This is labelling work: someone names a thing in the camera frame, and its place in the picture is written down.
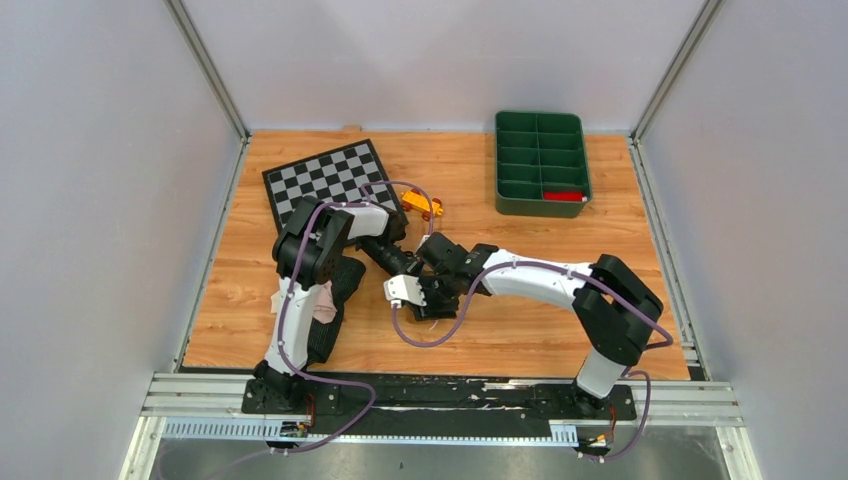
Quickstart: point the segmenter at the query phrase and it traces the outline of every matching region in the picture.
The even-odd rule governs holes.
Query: white bracket
[[[127,456],[124,458],[124,465],[118,476],[119,479],[146,480],[150,478],[167,422],[168,419],[165,417],[139,417]]]
[[[386,300],[405,300],[409,303],[423,307],[427,305],[424,300],[424,291],[418,284],[418,279],[409,275],[395,275],[383,282],[383,290],[386,292]]]

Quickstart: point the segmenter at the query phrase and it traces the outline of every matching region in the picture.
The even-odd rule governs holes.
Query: metal frame
[[[205,291],[209,271],[220,243],[226,215],[235,188],[238,185],[247,155],[250,132],[224,87],[223,81],[203,46],[182,0],[163,1],[173,14],[175,22],[185,36],[186,42],[209,80],[210,87],[215,92],[233,128],[242,138],[242,151],[234,167],[213,246],[203,274],[202,284],[195,299],[185,342],[176,358],[177,365],[179,365],[185,353],[185,346]],[[662,211],[654,196],[652,175],[644,161],[645,154],[642,151],[641,140],[722,3],[722,0],[706,0],[704,2],[687,33],[686,39],[660,81],[636,128],[632,132],[628,132],[631,138],[629,146],[636,178],[645,204],[653,241],[659,255],[663,277],[670,294],[671,309],[677,321],[687,365],[704,368],[708,378],[709,372],[706,371],[708,365],[702,361],[704,359],[697,348],[695,328],[692,325],[685,301],[685,288],[675,268],[676,256],[674,249],[669,244],[666,235],[667,228],[662,220]],[[305,416],[302,415],[246,415],[241,413],[242,394],[245,382],[249,378],[251,378],[249,375],[239,374],[154,375],[120,478],[149,478],[157,458],[159,443],[163,438],[266,440],[274,437],[276,431],[274,427],[279,425],[281,421],[306,420]],[[545,383],[565,383],[571,380],[512,379],[507,383],[487,383],[486,388],[510,389],[516,388],[518,385],[542,381]],[[631,386],[634,400],[637,403],[637,411],[644,408],[644,382],[624,380],[619,383]],[[762,478],[730,384],[713,381],[655,381],[653,382],[652,394],[649,413],[650,426],[714,427],[721,442],[724,461],[731,479],[757,480]],[[620,423],[635,425],[636,422]],[[468,437],[373,437],[358,435],[342,436],[338,441],[353,443],[563,446],[572,440],[572,431],[576,432],[577,428],[605,424],[605,421],[600,420],[552,421],[550,437],[507,439],[506,441],[504,439]]]
[[[233,166],[233,171],[230,173],[229,184],[227,185],[227,196],[224,197],[221,205],[221,215],[218,217],[218,224],[215,227],[215,238],[212,241],[212,247],[209,250],[209,255],[206,257],[206,264],[203,267],[203,275],[200,278],[200,285],[197,287],[197,296],[194,299],[194,305],[191,308],[186,331],[183,335],[183,341],[180,343],[180,350],[174,356],[174,369],[177,371],[183,363],[188,342],[191,339],[191,332],[194,330],[194,323],[197,320],[197,313],[200,310],[200,304],[203,301],[203,295],[206,293],[206,285],[209,281],[209,274],[212,272],[212,265],[215,263],[215,256],[218,254],[218,247],[221,245],[221,237],[224,234],[224,225],[227,223],[227,214],[233,204],[233,199],[236,193],[236,187],[241,179],[242,171],[244,170],[244,162],[247,161],[247,152],[250,149],[250,138],[242,139],[241,151],[239,157]]]
[[[700,351],[697,347],[697,340],[692,326],[692,320],[689,314],[689,308],[686,305],[686,297],[683,293],[683,286],[680,276],[675,267],[674,250],[669,243],[666,235],[666,226],[660,206],[654,197],[652,186],[652,176],[648,167],[643,161],[643,153],[640,143],[634,144],[630,142],[630,158],[633,161],[633,169],[636,172],[636,182],[639,184],[639,191],[642,194],[642,203],[645,205],[645,217],[648,220],[648,225],[651,228],[651,237],[654,241],[654,248],[657,251],[660,260],[660,269],[662,270],[663,281],[665,282],[666,290],[669,292],[669,301],[671,302],[671,311],[675,322],[677,323],[677,331],[680,333],[680,343],[683,347],[683,355],[686,359],[686,365],[689,367],[700,367],[703,369],[707,379],[710,378],[709,366],[703,361]]]
[[[230,124],[236,131],[236,134],[242,139],[242,142],[246,141],[248,137],[250,137],[250,130],[248,130],[241,114],[239,114],[235,102],[230,96],[230,93],[227,91],[227,87],[224,86],[224,81],[221,79],[221,75],[215,68],[215,64],[212,62],[212,57],[209,56],[209,52],[203,45],[203,41],[200,39],[200,34],[197,32],[197,28],[195,28],[194,22],[192,22],[191,15],[189,15],[188,9],[186,9],[183,0],[163,0],[163,2],[171,12],[171,16],[174,18],[174,23],[183,34],[191,53],[194,55],[194,59],[197,60],[198,66],[203,71],[203,75],[206,76],[206,80],[209,81],[209,87],[215,94],[215,98],[217,98],[218,102],[221,104],[221,108],[224,109],[227,119],[230,121]]]
[[[704,36],[704,32],[706,32],[707,28],[710,26],[710,23],[713,18],[715,18],[718,9],[723,3],[724,0],[704,1],[704,4],[701,6],[701,10],[695,17],[695,21],[686,33],[683,43],[680,45],[680,48],[674,55],[674,59],[672,59],[671,64],[668,66],[668,70],[666,70],[665,75],[663,75],[662,80],[660,80],[660,83],[657,86],[657,89],[651,96],[648,106],[645,107],[645,111],[642,112],[642,116],[639,118],[639,122],[637,122],[636,128],[631,134],[631,138],[633,138],[634,141],[641,140],[645,136],[645,133],[648,131],[648,128],[650,128],[651,123],[654,121],[654,117],[656,117],[657,111],[660,106],[662,106],[666,96],[668,96],[668,92],[671,91],[672,86],[674,86],[675,81],[677,81],[678,75],[689,61],[689,57],[692,55],[695,47],[698,46],[698,43]]]

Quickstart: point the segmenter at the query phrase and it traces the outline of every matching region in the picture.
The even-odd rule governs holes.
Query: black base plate
[[[348,430],[354,435],[546,437],[550,435],[549,420],[610,420],[608,406],[593,416],[583,414],[571,401],[570,382],[487,389],[487,383],[507,384],[510,379],[353,373],[321,373],[321,376],[371,384],[377,390],[376,407],[416,408],[372,409]],[[369,398],[362,388],[339,388],[315,382],[304,382],[304,388],[315,398],[316,421],[310,429],[312,433],[335,432]],[[618,420],[636,419],[630,387],[616,385],[609,403],[615,406]],[[281,403],[275,401],[274,392],[262,382],[251,380],[245,389],[242,412],[303,414],[306,405],[304,402],[295,410],[284,411]]]

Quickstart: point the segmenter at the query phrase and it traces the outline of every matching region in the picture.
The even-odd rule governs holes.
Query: black cloth
[[[342,256],[339,269],[333,276],[333,305],[336,307],[336,316],[327,324],[312,319],[309,329],[309,341],[307,342],[307,365],[313,363],[324,363],[330,358],[330,353],[336,345],[339,330],[342,328],[344,318],[344,304],[359,288],[359,283],[365,275],[365,265],[359,260]]]

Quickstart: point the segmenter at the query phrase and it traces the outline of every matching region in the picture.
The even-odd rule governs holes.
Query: gray floor
[[[619,448],[633,429],[619,427]],[[206,479],[264,444],[245,441],[167,440],[162,478]],[[157,479],[157,473],[151,476]],[[650,427],[631,453],[604,465],[578,459],[571,449],[550,447],[454,447],[330,444],[314,452],[262,455],[215,479],[727,479],[719,442],[711,428]]]

